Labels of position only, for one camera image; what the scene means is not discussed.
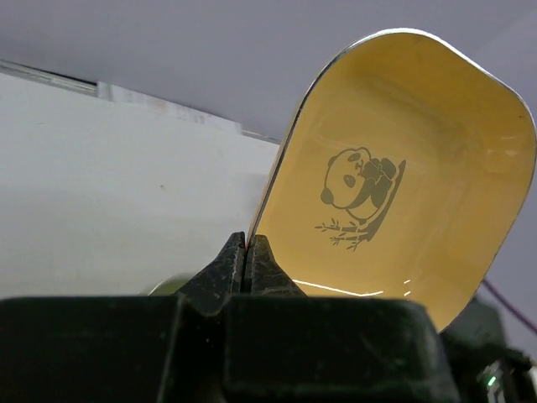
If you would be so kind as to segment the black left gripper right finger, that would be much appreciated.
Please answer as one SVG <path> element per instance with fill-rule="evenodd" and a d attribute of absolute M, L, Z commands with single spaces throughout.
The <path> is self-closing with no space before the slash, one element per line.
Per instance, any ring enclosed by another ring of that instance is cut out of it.
<path fill-rule="evenodd" d="M 309 297 L 269 241 L 248 245 L 250 290 L 223 310 L 231 402 L 457 402 L 425 308 L 401 299 Z"/>

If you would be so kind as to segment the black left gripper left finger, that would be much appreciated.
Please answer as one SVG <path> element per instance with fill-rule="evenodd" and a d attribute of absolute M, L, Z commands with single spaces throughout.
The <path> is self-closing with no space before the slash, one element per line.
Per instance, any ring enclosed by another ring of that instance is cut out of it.
<path fill-rule="evenodd" d="M 4 402 L 222 402 L 220 311 L 245 259 L 234 233 L 165 295 L 1 302 Z"/>

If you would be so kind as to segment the yellow square panda dish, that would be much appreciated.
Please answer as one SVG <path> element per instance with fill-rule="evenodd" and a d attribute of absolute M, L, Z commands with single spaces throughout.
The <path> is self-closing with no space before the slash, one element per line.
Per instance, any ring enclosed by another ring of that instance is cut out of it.
<path fill-rule="evenodd" d="M 535 165 L 517 92 L 433 34 L 384 29 L 308 88 L 248 234 L 311 296 L 409 299 L 443 330 L 476 294 Z"/>

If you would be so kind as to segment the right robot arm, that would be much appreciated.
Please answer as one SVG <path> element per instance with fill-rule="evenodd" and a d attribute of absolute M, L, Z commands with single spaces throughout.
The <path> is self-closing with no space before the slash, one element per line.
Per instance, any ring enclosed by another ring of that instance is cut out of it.
<path fill-rule="evenodd" d="M 474 297 L 440 336 L 461 402 L 536 401 L 536 362 L 508 345 L 496 308 Z"/>

